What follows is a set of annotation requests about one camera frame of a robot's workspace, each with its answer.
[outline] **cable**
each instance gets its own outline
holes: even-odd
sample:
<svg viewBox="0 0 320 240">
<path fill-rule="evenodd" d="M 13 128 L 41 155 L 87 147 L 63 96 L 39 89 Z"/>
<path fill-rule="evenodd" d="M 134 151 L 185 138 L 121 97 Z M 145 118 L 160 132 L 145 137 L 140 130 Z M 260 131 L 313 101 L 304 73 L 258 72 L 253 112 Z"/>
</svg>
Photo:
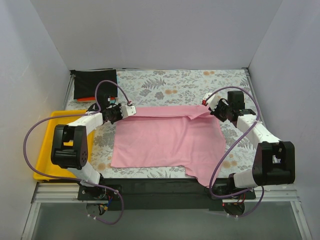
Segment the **cable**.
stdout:
<svg viewBox="0 0 320 240">
<path fill-rule="evenodd" d="M 100 104 L 98 103 L 98 98 L 97 98 L 98 88 L 99 88 L 99 86 L 100 86 L 101 84 L 103 84 L 103 83 L 110 83 L 110 84 L 115 85 L 115 86 L 122 92 L 122 94 L 124 95 L 127 103 L 128 103 L 128 104 L 131 103 L 131 101 L 130 101 L 129 98 L 127 97 L 127 94 L 125 93 L 125 91 L 124 91 L 118 84 L 116 84 L 115 82 L 110 81 L 110 80 L 103 80 L 103 81 L 101 81 L 101 82 L 98 83 L 98 85 L 96 86 L 95 91 L 94 91 L 94 98 L 95 98 L 95 101 L 96 101 L 96 105 L 98 106 L 98 111 L 97 111 L 97 113 L 99 113 L 99 112 L 101 111 L 101 106 L 100 106 Z"/>
<path fill-rule="evenodd" d="M 233 218 L 243 218 L 243 217 L 248 216 L 249 214 L 251 214 L 254 210 L 256 210 L 257 207 L 259 207 L 259 205 L 261 204 L 261 201 L 262 201 L 262 199 L 264 198 L 264 195 L 265 195 L 265 188 L 264 188 L 264 186 L 261 186 L 261 188 L 262 188 L 261 197 L 260 197 L 259 201 L 256 203 L 256 205 L 255 205 L 251 210 L 247 211 L 246 213 L 244 213 L 244 214 L 242 214 L 242 215 L 229 215 L 229 214 L 227 213 L 227 216 L 231 216 L 231 217 L 233 217 Z M 219 212 L 211 212 L 211 211 L 208 211 L 207 213 L 213 214 L 213 215 L 219 215 L 219 216 L 226 216 L 225 214 L 219 213 Z"/>
<path fill-rule="evenodd" d="M 258 103 L 250 95 L 250 93 L 248 91 L 246 91 L 245 89 L 243 89 L 241 87 L 237 87 L 237 86 L 222 87 L 222 88 L 214 91 L 209 97 L 207 97 L 207 99 L 205 101 L 207 102 L 214 94 L 216 94 L 216 93 L 218 93 L 218 92 L 220 92 L 221 90 L 224 90 L 224 89 L 239 89 L 239 90 L 243 91 L 244 93 L 246 93 L 251 98 L 251 100 L 253 101 L 253 103 L 254 103 L 254 105 L 256 107 L 256 110 L 257 110 L 256 121 L 259 120 L 259 118 L 260 118 L 260 108 L 258 106 Z M 228 156 L 228 154 L 231 152 L 231 150 L 256 126 L 256 124 L 257 124 L 257 122 L 254 122 L 252 124 L 252 126 L 249 127 L 249 129 L 232 144 L 232 146 L 225 152 L 225 154 L 222 156 L 222 158 L 218 162 L 217 166 L 215 167 L 215 169 L 214 169 L 214 171 L 212 173 L 212 176 L 211 176 L 211 179 L 210 179 L 210 183 L 209 183 L 209 192 L 210 192 L 211 196 L 213 196 L 215 198 L 218 198 L 218 199 L 225 199 L 225 198 L 230 198 L 230 197 L 237 196 L 237 195 L 240 195 L 240 194 L 244 194 L 244 193 L 246 193 L 246 192 L 248 192 L 248 191 L 250 191 L 252 189 L 252 188 L 247 188 L 247 189 L 244 189 L 244 190 L 232 193 L 232 194 L 227 194 L 227 195 L 216 195 L 216 194 L 214 194 L 212 192 L 213 181 L 214 181 L 214 178 L 215 178 L 215 176 L 217 174 L 217 171 L 219 170 L 220 165 L 225 160 L 225 158 Z"/>
<path fill-rule="evenodd" d="M 125 99 L 127 100 L 128 104 L 130 103 L 127 95 L 125 94 L 125 92 L 123 91 L 123 89 L 116 83 L 114 83 L 113 81 L 110 81 L 110 80 L 103 80 L 101 82 L 99 82 L 99 84 L 96 86 L 95 88 L 95 93 L 94 93 L 94 97 L 95 97 L 95 101 L 96 101 L 96 104 L 99 108 L 98 111 L 95 111 L 94 113 L 90 113 L 91 115 L 92 114 L 97 114 L 100 112 L 101 110 L 101 106 L 99 105 L 98 101 L 97 101 L 97 92 L 98 92 L 98 88 L 99 86 L 102 84 L 102 83 L 111 83 L 111 84 L 114 84 L 116 85 L 120 90 L 121 92 L 123 93 Z M 53 179 L 63 179 L 63 180 L 72 180 L 72 181 L 78 181 L 78 182 L 81 182 L 82 179 L 79 179 L 79 178 L 73 178 L 73 177 L 64 177 L 64 176 L 53 176 L 53 175 L 49 175 L 49 174 L 46 174 L 46 173 L 43 173 L 43 172 L 40 172 L 38 171 L 37 169 L 35 169 L 29 159 L 28 159 L 28 156 L 27 156 L 27 140 L 28 140 L 28 137 L 30 135 L 30 133 L 33 131 L 33 129 L 35 129 L 38 125 L 42 124 L 43 122 L 45 121 L 48 121 L 48 120 L 51 120 L 51 119 L 58 119 L 58 118 L 66 118 L 66 117 L 82 117 L 82 116 L 88 116 L 89 114 L 88 113 L 84 113 L 84 114 L 70 114 L 70 115 L 61 115 L 61 116 L 50 116 L 50 117 L 47 117 L 45 119 L 42 119 L 40 121 L 38 121 L 36 124 L 34 124 L 29 130 L 28 132 L 26 133 L 25 137 L 24 137 L 24 140 L 23 140 L 23 156 L 24 156 L 24 160 L 26 162 L 26 164 L 28 165 L 28 167 L 34 171 L 35 173 L 39 174 L 39 175 L 42 175 L 42 176 L 45 176 L 45 177 L 48 177 L 48 178 L 53 178 Z M 121 212 L 119 214 L 119 217 L 113 221 L 113 222 L 109 222 L 109 221 L 106 221 L 104 219 L 101 219 L 101 218 L 98 218 L 98 217 L 95 217 L 94 215 L 91 215 L 89 214 L 91 217 L 93 217 L 94 219 L 97 219 L 98 221 L 100 222 L 103 222 L 105 224 L 108 224 L 108 225 L 114 225 L 116 224 L 117 222 L 119 222 L 119 220 L 121 219 L 123 213 L 124 213 L 124 209 L 125 209 L 125 204 L 124 204 L 124 200 L 121 196 L 121 194 L 116 191 L 115 189 L 111 188 L 111 187 L 108 187 L 108 186 L 103 186 L 103 185 L 99 185 L 99 184 L 95 184 L 93 182 L 88 182 L 86 181 L 87 184 L 90 184 L 92 186 L 96 186 L 96 187 L 99 187 L 99 188 L 104 188 L 104 189 L 107 189 L 109 191 L 113 191 L 114 193 L 118 194 L 119 198 L 120 198 L 120 201 L 121 201 Z"/>
</svg>

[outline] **pink cloth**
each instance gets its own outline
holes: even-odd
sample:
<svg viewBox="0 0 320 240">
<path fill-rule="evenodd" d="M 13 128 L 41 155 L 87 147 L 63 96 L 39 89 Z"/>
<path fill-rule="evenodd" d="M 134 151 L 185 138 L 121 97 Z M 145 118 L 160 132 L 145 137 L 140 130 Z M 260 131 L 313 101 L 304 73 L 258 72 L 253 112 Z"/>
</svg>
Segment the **pink cloth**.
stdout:
<svg viewBox="0 0 320 240">
<path fill-rule="evenodd" d="M 225 152 L 218 119 L 205 106 L 139 107 L 116 123 L 111 166 L 184 166 L 185 173 L 208 186 Z"/>
</svg>

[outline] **glass panel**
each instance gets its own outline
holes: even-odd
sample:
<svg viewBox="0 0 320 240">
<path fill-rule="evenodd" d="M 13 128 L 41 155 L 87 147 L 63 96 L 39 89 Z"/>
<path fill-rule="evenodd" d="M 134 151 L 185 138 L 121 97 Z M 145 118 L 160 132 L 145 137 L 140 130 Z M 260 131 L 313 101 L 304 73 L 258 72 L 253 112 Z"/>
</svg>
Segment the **glass panel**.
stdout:
<svg viewBox="0 0 320 240">
<path fill-rule="evenodd" d="M 255 202 L 245 203 L 250 209 Z M 98 215 L 98 206 L 89 206 Z M 107 211 L 109 221 L 119 212 Z M 108 226 L 87 217 L 85 203 L 42 203 L 33 240 L 300 240 L 290 202 L 262 202 L 256 211 L 234 219 L 205 209 L 125 210 L 116 225 Z"/>
</svg>

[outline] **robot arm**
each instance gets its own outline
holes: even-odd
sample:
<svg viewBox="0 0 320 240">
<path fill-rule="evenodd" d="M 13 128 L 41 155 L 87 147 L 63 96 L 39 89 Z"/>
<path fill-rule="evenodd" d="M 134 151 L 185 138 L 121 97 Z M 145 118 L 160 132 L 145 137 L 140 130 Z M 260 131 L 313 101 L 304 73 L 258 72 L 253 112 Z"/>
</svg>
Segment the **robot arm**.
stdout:
<svg viewBox="0 0 320 240">
<path fill-rule="evenodd" d="M 86 182 L 98 184 L 102 176 L 88 162 L 87 135 L 106 122 L 113 124 L 136 113 L 133 105 L 108 103 L 98 113 L 92 105 L 87 115 L 69 124 L 57 125 L 53 134 L 51 162 L 73 173 L 84 186 L 92 186 Z"/>
<path fill-rule="evenodd" d="M 227 100 L 207 93 L 202 104 L 209 105 L 210 114 L 220 121 L 229 120 L 245 133 L 256 122 L 256 113 L 245 108 L 242 91 L 229 91 Z M 250 188 L 265 185 L 292 184 L 295 180 L 295 147 L 290 141 L 281 141 L 261 122 L 246 135 L 256 149 L 252 169 L 232 173 L 228 188 Z"/>
</svg>

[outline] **floral tablecloth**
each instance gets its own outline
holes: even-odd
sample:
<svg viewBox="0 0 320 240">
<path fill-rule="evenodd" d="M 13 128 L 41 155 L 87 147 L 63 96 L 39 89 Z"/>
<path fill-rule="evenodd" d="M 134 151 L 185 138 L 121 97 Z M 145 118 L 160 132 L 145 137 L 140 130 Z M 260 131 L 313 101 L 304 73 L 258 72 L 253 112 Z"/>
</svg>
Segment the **floral tablecloth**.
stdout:
<svg viewBox="0 0 320 240">
<path fill-rule="evenodd" d="M 200 105 L 205 93 L 227 86 L 237 86 L 251 92 L 244 70 L 120 70 L 117 77 L 118 84 L 136 107 Z M 218 95 L 227 98 L 227 91 L 222 90 Z M 92 104 L 75 102 L 72 93 L 66 110 L 87 109 Z M 257 112 L 251 99 L 246 95 L 244 98 L 246 108 Z M 118 102 L 126 102 L 120 91 Z M 221 122 L 220 126 L 228 149 L 242 133 L 229 121 Z M 105 178 L 189 178 L 183 166 L 111 167 L 115 133 L 116 123 L 106 123 L 95 131 L 91 164 Z M 218 177 L 225 178 L 230 173 L 251 168 L 254 157 L 253 145 L 244 138 L 223 161 Z"/>
</svg>

